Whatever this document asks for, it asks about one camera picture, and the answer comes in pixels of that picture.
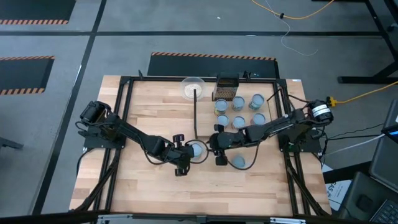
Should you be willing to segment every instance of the wooden tabletop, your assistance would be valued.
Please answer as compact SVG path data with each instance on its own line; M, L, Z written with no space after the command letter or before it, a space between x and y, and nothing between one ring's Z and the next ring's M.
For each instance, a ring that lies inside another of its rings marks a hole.
M114 106L119 80L120 76L104 76L98 100ZM290 94L305 98L300 80L287 80L287 84ZM211 100L214 83L207 85L206 95L201 101ZM270 97L265 89L272 88L267 85L263 86L265 98ZM125 95L120 112L123 111L124 100ZM292 99L292 102L296 107L302 106L299 101ZM270 106L270 109L272 118L276 118L275 107ZM174 134L184 134L185 140L194 139L193 102L181 97L179 82L134 82L127 121L147 134L167 139L172 139ZM254 151L252 147L232 149L226 153L230 158L243 154L245 160L251 162ZM103 155L104 150L98 149L82 159L70 208L79 206L97 184ZM319 161L307 153L301 153L301 161L307 188L322 208L330 213ZM171 164L154 166L148 163L140 146L127 140L121 153L111 211L292 215L283 155L276 137L261 143L257 162L247 171L216 166L212 154L206 162L192 164L185 177L175 177L174 169ZM300 191L297 186L295 189L298 208L303 213ZM106 193L107 190L103 192L100 208L104 208Z

